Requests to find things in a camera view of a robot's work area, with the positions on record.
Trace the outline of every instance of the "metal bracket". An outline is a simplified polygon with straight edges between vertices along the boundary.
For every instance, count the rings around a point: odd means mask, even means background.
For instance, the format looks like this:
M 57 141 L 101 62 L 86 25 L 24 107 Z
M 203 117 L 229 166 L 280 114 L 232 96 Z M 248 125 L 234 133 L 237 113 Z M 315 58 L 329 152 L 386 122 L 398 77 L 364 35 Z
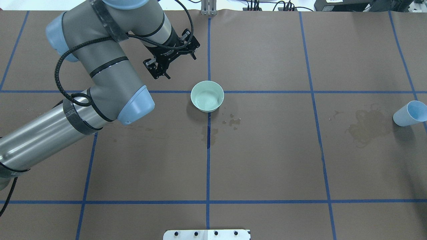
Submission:
M 163 240 L 250 240 L 251 231 L 244 229 L 227 230 L 168 230 Z
M 215 16 L 218 12 L 216 11 L 216 0 L 202 0 L 202 15 Z

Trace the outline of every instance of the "light blue plastic cup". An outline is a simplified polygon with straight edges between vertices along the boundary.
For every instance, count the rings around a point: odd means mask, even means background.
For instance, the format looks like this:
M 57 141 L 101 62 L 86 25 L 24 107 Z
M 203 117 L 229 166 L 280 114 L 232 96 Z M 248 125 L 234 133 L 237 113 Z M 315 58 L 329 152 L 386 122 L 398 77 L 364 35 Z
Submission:
M 222 87 L 213 81 L 202 81 L 191 90 L 191 102 L 202 112 L 213 112 L 224 101 Z
M 427 121 L 427 106 L 420 101 L 410 101 L 393 115 L 394 122 L 402 127 Z

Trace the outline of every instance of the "electrical cable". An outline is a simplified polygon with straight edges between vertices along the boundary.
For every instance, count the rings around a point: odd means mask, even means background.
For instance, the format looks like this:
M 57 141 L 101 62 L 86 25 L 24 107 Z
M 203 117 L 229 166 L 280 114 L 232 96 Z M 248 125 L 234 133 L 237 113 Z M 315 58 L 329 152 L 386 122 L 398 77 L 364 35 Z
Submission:
M 3 215 L 4 211 L 6 210 L 7 205 L 9 204 L 10 198 L 12 197 L 13 190 L 15 189 L 16 181 L 18 180 L 18 177 L 13 179 L 12 186 L 10 187 L 9 194 L 7 195 L 6 201 L 4 202 L 3 208 L 0 210 L 0 217 Z
M 188 46 L 188 44 L 190 44 L 190 43 L 191 43 L 191 39 L 193 39 L 193 36 L 194 36 L 194 25 L 193 25 L 193 20 L 191 19 L 190 13 L 188 12 L 187 8 L 186 8 L 186 7 L 185 7 L 185 6 L 184 6 L 184 5 L 183 5 L 179 0 L 175 0 L 175 1 L 176 1 L 179 5 L 181 5 L 181 7 L 184 9 L 185 13 L 186 13 L 186 14 L 187 14 L 187 16 L 188 16 L 188 20 L 190 21 L 191 32 L 190 32 L 190 36 L 189 36 L 189 38 L 188 38 L 188 41 L 187 41 L 184 45 L 179 46 L 179 47 L 170 47 L 170 46 L 165 46 L 165 45 L 162 45 L 162 44 L 159 44 L 159 43 L 153 42 L 153 41 L 151 41 L 151 40 L 149 40 L 149 39 L 147 39 L 147 38 L 141 37 L 140 35 L 133 35 L 133 34 L 128 34 L 128 33 L 126 33 L 126 35 L 127 35 L 128 37 L 130 37 L 130 38 L 136 38 L 136 39 L 142 40 L 142 41 L 144 41 L 144 42 L 146 42 L 146 43 L 152 44 L 152 45 L 154 45 L 154 46 L 162 47 L 162 48 L 170 49 L 170 50 L 179 50 L 179 49 L 183 49 L 183 48 L 185 48 L 186 46 Z M 87 46 L 87 45 L 91 45 L 91 44 L 95 44 L 95 43 L 100 43 L 100 42 L 104 42 L 104 41 L 109 41 L 109 40 L 113 40 L 113 38 L 112 38 L 112 37 L 104 37 L 104 38 L 98 38 L 98 39 L 94 39 L 94 40 L 87 41 L 87 42 L 85 42 L 85 43 L 79 44 L 79 45 L 77 45 L 77 46 L 75 46 L 75 47 L 71 48 L 70 50 L 68 50 L 67 52 L 65 52 L 65 53 L 64 53 L 64 54 L 59 58 L 59 60 L 58 60 L 58 62 L 57 62 L 57 64 L 56 64 L 56 67 L 55 67 L 55 74 L 54 74 L 56 87 L 57 87 L 57 88 L 58 88 L 58 90 L 61 92 L 61 94 L 62 94 L 66 99 L 68 99 L 69 101 L 71 101 L 72 103 L 74 103 L 74 104 L 76 104 L 76 105 L 79 105 L 79 106 L 82 106 L 82 107 L 88 107 L 88 106 L 91 106 L 91 105 L 92 105 L 92 102 L 93 102 L 93 101 L 92 101 L 92 98 L 91 98 L 89 95 L 87 95 L 87 94 L 84 94 L 84 93 L 74 93 L 74 94 L 69 95 L 69 94 L 64 90 L 64 88 L 63 88 L 63 87 L 62 87 L 62 85 L 61 85 L 61 82 L 59 81 L 59 70 L 61 69 L 62 63 L 64 62 L 65 58 L 66 58 L 68 55 L 70 55 L 70 54 L 72 54 L 73 52 L 75 52 L 75 51 L 79 50 L 80 48 L 83 48 L 83 47 L 85 47 L 85 46 Z M 79 102 L 79 101 L 77 101 L 77 100 L 75 100 L 75 99 L 74 99 L 75 97 L 84 97 L 84 98 L 86 98 L 86 99 L 88 100 L 88 102 L 87 102 L 87 103 Z
M 306 8 L 306 7 L 293 7 L 293 8 L 290 8 L 290 9 L 298 9 L 298 8 L 301 8 L 301 9 L 308 9 L 308 10 L 310 10 L 310 11 L 314 12 L 314 10 L 311 10 L 310 8 Z
M 277 5 L 279 4 L 279 3 L 283 3 L 283 8 L 285 8 L 285 1 L 278 1 L 277 3 L 276 3 L 276 5 L 274 5 L 274 8 L 273 8 L 273 11 L 274 11 L 274 9 L 276 9 L 276 7 L 277 7 Z

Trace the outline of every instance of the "wet stain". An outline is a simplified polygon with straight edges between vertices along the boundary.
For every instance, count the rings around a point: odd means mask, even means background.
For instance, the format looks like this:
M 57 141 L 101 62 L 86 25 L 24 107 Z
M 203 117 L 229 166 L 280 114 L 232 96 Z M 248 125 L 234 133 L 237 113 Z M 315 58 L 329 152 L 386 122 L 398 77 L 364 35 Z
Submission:
M 338 114 L 340 114 L 340 113 L 344 113 L 344 112 L 335 110 L 335 114 L 333 115 L 333 117 L 335 118 L 335 116 L 338 115 Z
M 230 120 L 229 126 L 233 126 L 233 124 L 240 125 L 240 120 L 242 120 L 242 119 L 239 118 L 239 119 L 232 119 L 232 120 Z
M 211 128 L 211 146 L 215 144 L 216 135 L 218 132 L 219 132 L 218 129 Z M 202 135 L 203 135 L 203 138 L 201 139 L 201 141 L 206 143 L 208 140 L 208 126 L 202 127 Z
M 392 132 L 392 124 L 378 104 L 372 104 L 370 111 L 357 110 L 356 124 L 351 124 L 348 131 L 358 148 L 366 147 L 373 139 Z

